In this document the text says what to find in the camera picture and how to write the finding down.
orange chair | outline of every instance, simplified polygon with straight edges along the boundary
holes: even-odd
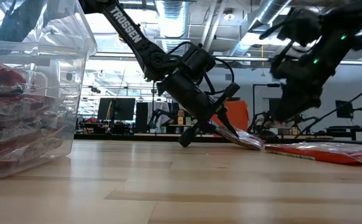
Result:
[[[228,109],[226,115],[231,125],[240,130],[247,131],[249,125],[247,103],[244,100],[227,101],[225,102],[225,106]],[[211,121],[214,121],[219,126],[223,126],[223,123],[219,121],[217,115],[214,115]]]

red plastic bag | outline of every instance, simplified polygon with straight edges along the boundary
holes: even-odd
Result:
[[[26,89],[25,74],[20,69],[0,64],[0,96],[17,96]]]
[[[258,138],[255,137],[243,130],[237,129],[235,128],[236,133],[238,135],[235,136],[234,134],[232,134],[226,127],[224,126],[219,126],[216,128],[216,131],[221,134],[222,137],[230,140],[230,142],[233,142],[234,144],[240,145],[240,146],[244,146],[247,149],[251,149],[251,150],[262,150],[264,149],[264,142]]]
[[[0,145],[24,138],[24,136],[35,136],[41,129],[49,127],[52,123],[57,124],[58,116],[60,116],[58,113],[46,112],[31,123],[20,122],[18,126],[0,129]]]
[[[338,164],[362,164],[362,145],[337,142],[269,144],[269,153]]]
[[[59,130],[37,129],[21,138],[0,144],[0,169],[12,169],[20,162],[36,159],[60,147],[64,130],[65,127]]]
[[[48,96],[0,97],[0,128],[17,126],[20,121],[33,121],[54,105],[55,98]]]

clear plastic bin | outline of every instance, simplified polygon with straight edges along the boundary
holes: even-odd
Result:
[[[71,152],[96,49],[77,0],[0,1],[0,177]]]

wood grain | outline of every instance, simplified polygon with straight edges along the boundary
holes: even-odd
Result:
[[[0,180],[0,223],[362,223],[362,166],[233,144],[74,141]]]

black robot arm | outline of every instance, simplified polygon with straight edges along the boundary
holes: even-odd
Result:
[[[321,105],[322,86],[336,73],[336,67],[350,50],[362,49],[362,0],[351,1],[327,14],[293,8],[286,20],[260,36],[281,28],[278,39],[291,39],[281,54],[272,60],[274,78],[285,78],[279,107],[271,111],[274,119],[285,121],[293,115]],[[306,46],[317,43],[297,60],[286,53],[294,42]]]
[[[182,146],[190,144],[197,130],[214,131],[207,125],[214,114],[226,128],[237,136],[235,129],[226,116],[225,101],[232,97],[240,88],[232,82],[217,101],[198,88],[203,78],[207,79],[206,72],[212,69],[216,62],[215,57],[208,54],[199,44],[190,42],[188,50],[183,56],[166,54],[156,44],[150,42],[139,27],[131,20],[116,0],[79,0],[84,13],[102,13],[117,30],[121,38],[130,46],[136,59],[145,74],[145,78],[157,83],[159,95],[169,93],[180,103],[198,122],[179,138]]]

